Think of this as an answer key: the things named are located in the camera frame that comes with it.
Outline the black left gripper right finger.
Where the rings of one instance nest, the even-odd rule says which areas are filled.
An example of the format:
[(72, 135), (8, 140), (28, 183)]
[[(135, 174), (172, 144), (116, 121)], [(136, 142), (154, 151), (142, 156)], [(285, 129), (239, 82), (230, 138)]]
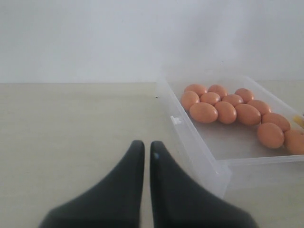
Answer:
[(216, 197), (194, 181), (164, 143), (150, 148), (150, 190), (156, 228), (256, 228), (246, 211)]

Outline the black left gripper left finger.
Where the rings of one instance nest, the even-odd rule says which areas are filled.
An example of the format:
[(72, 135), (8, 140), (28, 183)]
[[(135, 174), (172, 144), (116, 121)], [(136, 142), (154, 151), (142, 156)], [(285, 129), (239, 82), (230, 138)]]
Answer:
[(145, 146), (135, 140), (118, 164), (94, 187), (52, 209), (41, 228), (138, 228)]

